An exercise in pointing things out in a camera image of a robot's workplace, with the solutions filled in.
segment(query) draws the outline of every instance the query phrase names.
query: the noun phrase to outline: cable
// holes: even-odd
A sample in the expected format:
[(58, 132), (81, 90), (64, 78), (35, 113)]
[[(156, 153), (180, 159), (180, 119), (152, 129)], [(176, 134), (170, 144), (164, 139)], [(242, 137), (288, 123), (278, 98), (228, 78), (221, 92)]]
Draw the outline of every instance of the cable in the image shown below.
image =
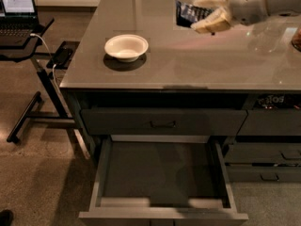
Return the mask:
[(31, 34), (30, 34), (30, 37), (37, 37), (37, 38), (39, 38), (39, 39), (43, 42), (44, 46), (46, 47), (47, 52), (48, 52), (48, 54), (49, 54), (49, 56), (50, 56), (50, 59), (52, 60), (52, 62), (53, 62), (53, 64), (54, 64), (54, 66), (53, 66), (53, 78), (54, 78), (54, 82), (55, 82), (55, 87), (56, 87), (57, 92), (61, 95), (59, 86), (58, 86), (58, 84), (57, 84), (57, 82), (56, 82), (56, 78), (55, 78), (55, 67), (56, 67), (56, 64), (55, 64), (55, 62), (54, 62), (53, 56), (51, 55), (51, 52), (50, 52), (48, 46), (47, 46), (47, 43), (46, 43), (45, 40), (44, 40), (40, 35), (38, 35), (38, 34), (31, 33)]

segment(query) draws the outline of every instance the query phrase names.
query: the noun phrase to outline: concrete floor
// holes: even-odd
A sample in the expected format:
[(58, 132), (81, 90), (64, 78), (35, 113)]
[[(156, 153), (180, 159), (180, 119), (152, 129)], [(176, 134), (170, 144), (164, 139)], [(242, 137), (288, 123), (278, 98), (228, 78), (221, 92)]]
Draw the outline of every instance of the concrete floor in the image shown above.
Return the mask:
[[(52, 51), (64, 40), (80, 40), (92, 14), (43, 12), (55, 17), (44, 35)], [(27, 123), (17, 145), (6, 143), (37, 90), (42, 110), (54, 108), (30, 60), (0, 62), (0, 69), (0, 210), (14, 212), (12, 226), (84, 225), (77, 217), (88, 210), (96, 172), (85, 146), (71, 123), (42, 121)], [(249, 214), (245, 226), (300, 225), (301, 184), (233, 183), (232, 189), (238, 211)]]

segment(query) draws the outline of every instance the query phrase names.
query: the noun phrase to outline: white bowl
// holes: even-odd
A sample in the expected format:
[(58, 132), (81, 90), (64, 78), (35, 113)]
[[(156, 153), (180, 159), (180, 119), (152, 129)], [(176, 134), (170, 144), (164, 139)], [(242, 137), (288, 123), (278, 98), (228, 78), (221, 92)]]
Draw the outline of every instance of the white bowl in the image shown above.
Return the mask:
[(140, 36), (124, 34), (108, 40), (104, 51), (121, 62), (133, 62), (149, 48), (148, 42)]

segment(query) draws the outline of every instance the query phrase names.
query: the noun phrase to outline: drawer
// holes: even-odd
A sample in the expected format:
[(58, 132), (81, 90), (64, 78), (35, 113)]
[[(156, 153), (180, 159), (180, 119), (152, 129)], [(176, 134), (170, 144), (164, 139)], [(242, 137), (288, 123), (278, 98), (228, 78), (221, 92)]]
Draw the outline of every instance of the drawer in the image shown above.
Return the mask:
[(83, 109), (81, 116), (87, 131), (93, 136), (235, 136), (246, 118), (246, 112), (229, 109), (91, 108)]
[(231, 182), (301, 182), (299, 167), (229, 166), (227, 172)]
[(238, 136), (301, 136), (301, 112), (293, 109), (249, 110)]
[(86, 225), (241, 225), (218, 145), (105, 140)]
[(301, 143), (237, 143), (229, 145), (225, 162), (301, 165)]

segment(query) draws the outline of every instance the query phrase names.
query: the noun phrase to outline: open drawer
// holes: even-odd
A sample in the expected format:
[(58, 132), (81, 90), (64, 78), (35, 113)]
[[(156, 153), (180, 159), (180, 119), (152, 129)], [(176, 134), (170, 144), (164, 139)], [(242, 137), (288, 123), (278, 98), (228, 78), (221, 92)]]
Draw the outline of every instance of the open drawer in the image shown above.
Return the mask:
[(238, 214), (218, 145), (103, 142), (86, 225), (230, 226)]

